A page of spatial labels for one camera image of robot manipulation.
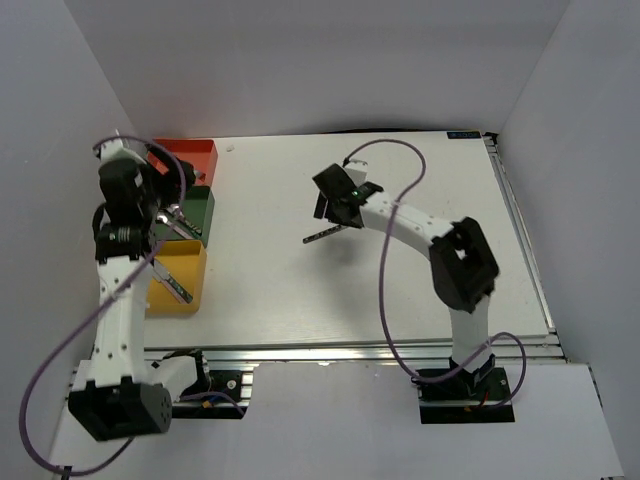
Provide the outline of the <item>teal handled spoon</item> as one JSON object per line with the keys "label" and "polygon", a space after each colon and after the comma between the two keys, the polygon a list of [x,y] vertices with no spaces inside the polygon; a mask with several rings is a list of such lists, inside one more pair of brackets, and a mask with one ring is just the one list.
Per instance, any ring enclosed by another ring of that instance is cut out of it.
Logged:
{"label": "teal handled spoon", "polygon": [[156,222],[165,225],[184,239],[200,240],[202,238],[202,229],[190,222],[177,204],[159,210]]}

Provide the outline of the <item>black handled fork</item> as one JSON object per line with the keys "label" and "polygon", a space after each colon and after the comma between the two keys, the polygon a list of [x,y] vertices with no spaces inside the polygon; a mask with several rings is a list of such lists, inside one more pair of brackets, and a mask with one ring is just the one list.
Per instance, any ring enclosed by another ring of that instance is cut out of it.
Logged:
{"label": "black handled fork", "polygon": [[334,235],[346,229],[346,226],[343,225],[335,225],[320,232],[317,232],[313,235],[307,236],[302,239],[302,243],[304,245],[312,243],[314,241],[326,238],[328,236]]}

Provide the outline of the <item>black handled table knife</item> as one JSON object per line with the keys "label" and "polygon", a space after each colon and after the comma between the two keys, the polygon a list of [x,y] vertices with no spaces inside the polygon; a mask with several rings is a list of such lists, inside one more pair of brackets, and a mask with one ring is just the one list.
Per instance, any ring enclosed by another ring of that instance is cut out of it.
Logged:
{"label": "black handled table knife", "polygon": [[190,304],[193,296],[183,287],[159,260],[153,261],[153,278],[160,283],[180,304]]}

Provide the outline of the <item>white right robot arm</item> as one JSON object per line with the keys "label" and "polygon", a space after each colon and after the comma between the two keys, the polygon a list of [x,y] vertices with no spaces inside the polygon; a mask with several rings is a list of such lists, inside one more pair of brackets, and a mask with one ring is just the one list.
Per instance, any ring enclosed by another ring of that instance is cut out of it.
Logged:
{"label": "white right robot arm", "polygon": [[365,162],[332,164],[313,177],[319,190],[314,217],[336,230],[368,229],[385,235],[380,260],[378,300],[383,333],[393,353],[384,307],[384,275],[390,241],[395,239],[430,263],[438,299],[448,308],[452,331],[449,370],[414,381],[422,385],[449,383],[461,397],[472,399],[488,385],[494,369],[488,316],[499,267],[479,223],[465,217],[448,221],[428,215],[394,199],[383,187],[366,179]]}

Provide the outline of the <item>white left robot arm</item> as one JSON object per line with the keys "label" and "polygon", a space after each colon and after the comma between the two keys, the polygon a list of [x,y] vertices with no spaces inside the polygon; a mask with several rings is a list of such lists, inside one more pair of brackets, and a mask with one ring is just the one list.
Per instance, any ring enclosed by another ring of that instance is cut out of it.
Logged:
{"label": "white left robot arm", "polygon": [[102,142],[95,153],[104,203],[92,228],[100,300],[106,307],[98,315],[85,381],[72,389],[68,408],[97,441],[161,434],[169,429],[182,394],[202,398],[212,378],[195,354],[171,354],[153,365],[144,355],[152,281],[167,284],[184,300],[191,298],[153,260],[158,213],[178,202],[188,167],[163,153],[169,169],[161,173],[120,138]]}

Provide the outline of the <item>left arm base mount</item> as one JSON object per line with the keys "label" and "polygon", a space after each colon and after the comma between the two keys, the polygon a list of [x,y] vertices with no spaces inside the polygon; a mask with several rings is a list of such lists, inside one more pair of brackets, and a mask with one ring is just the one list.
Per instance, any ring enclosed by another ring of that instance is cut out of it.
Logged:
{"label": "left arm base mount", "polygon": [[148,361],[157,371],[169,359],[191,357],[195,360],[196,380],[187,387],[172,407],[173,419],[240,420],[247,407],[242,406],[244,373],[241,370],[216,369],[209,365],[200,349],[181,349],[169,352],[161,359]]}

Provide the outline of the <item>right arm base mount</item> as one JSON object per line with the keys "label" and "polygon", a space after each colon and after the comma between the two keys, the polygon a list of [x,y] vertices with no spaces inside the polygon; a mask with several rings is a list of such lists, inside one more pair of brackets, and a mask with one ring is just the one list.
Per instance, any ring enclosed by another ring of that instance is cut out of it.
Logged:
{"label": "right arm base mount", "polygon": [[511,389],[505,369],[496,367],[469,392],[457,378],[425,384],[412,379],[417,388],[423,425],[514,423]]}

